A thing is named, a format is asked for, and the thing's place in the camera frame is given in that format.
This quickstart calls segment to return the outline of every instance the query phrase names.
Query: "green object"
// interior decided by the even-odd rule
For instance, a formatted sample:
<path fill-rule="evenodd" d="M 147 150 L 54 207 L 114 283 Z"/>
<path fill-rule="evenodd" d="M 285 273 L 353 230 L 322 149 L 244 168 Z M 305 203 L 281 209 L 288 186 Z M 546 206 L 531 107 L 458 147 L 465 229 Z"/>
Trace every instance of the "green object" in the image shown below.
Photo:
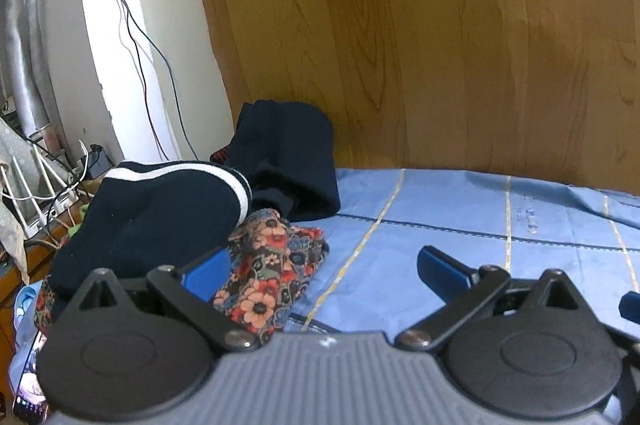
<path fill-rule="evenodd" d="M 75 225 L 74 227 L 69 228 L 69 230 L 66 232 L 67 235 L 69 236 L 69 238 L 73 237 L 74 235 L 76 235 L 76 233 L 78 232 L 78 230 L 80 230 L 80 226 L 82 226 L 82 221 L 84 221 L 84 216 L 86 215 L 86 211 L 89 208 L 88 204 L 83 204 L 80 207 L 80 223 L 78 223 L 77 225 Z"/>

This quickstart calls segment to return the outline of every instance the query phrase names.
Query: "wooden wardrobe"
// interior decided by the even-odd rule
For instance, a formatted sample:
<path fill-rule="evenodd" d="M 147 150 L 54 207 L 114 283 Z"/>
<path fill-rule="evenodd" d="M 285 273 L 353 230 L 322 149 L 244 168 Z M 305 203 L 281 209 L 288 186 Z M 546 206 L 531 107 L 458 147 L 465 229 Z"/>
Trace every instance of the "wooden wardrobe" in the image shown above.
<path fill-rule="evenodd" d="M 313 103 L 337 166 L 640 194 L 640 0 L 203 3 L 234 116 Z"/>

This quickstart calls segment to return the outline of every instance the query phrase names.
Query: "round black disc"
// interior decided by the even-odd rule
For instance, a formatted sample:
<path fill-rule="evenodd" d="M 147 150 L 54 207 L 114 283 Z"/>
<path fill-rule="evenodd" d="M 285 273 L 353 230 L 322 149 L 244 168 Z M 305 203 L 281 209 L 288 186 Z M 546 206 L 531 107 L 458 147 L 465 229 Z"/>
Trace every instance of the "round black disc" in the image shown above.
<path fill-rule="evenodd" d="M 606 401 L 622 374 L 607 333 L 580 312 L 547 308 L 464 326 L 447 368 L 471 398 L 526 419 L 569 417 Z"/>
<path fill-rule="evenodd" d="M 117 422 L 148 417 L 188 397 L 211 362 L 204 339 L 178 321 L 93 310 L 52 329 L 37 375 L 53 408 Z"/>

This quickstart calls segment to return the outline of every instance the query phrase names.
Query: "white stripe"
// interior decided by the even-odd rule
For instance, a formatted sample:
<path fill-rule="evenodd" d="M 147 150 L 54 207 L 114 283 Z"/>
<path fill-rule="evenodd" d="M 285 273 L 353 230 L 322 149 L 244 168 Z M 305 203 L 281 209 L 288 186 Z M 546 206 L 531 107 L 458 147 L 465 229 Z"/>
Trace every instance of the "white stripe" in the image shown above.
<path fill-rule="evenodd" d="M 220 167 L 207 165 L 206 163 L 177 163 L 175 165 L 168 165 L 156 170 L 150 170 L 149 172 L 134 172 L 133 170 L 125 167 L 118 167 L 107 172 L 107 174 L 105 174 L 105 178 L 122 181 L 144 181 L 153 180 L 166 174 L 170 174 L 171 172 L 177 172 L 178 170 L 199 170 L 200 172 L 206 172 L 207 174 L 211 174 L 225 182 L 231 187 L 240 202 L 240 218 L 238 219 L 238 225 L 244 221 L 246 213 L 249 211 L 249 197 L 247 195 L 249 183 L 240 172 L 236 173 L 244 180 L 244 183 L 247 185 L 246 189 L 240 180 L 231 172 L 221 169 Z"/>

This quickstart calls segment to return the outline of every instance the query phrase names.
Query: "blue gripper pad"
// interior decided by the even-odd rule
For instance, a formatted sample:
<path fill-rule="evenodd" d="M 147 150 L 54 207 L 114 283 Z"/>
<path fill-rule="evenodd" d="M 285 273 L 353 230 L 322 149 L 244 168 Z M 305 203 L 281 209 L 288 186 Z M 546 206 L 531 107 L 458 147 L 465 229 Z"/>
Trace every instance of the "blue gripper pad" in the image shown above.
<path fill-rule="evenodd" d="M 209 302 L 231 275 L 231 257 L 221 248 L 197 259 L 182 270 L 182 287 Z"/>
<path fill-rule="evenodd" d="M 622 318 L 640 324 L 640 293 L 629 291 L 620 299 L 618 310 Z"/>
<path fill-rule="evenodd" d="M 417 264 L 420 280 L 445 302 L 468 290 L 476 272 L 433 246 L 420 250 Z"/>

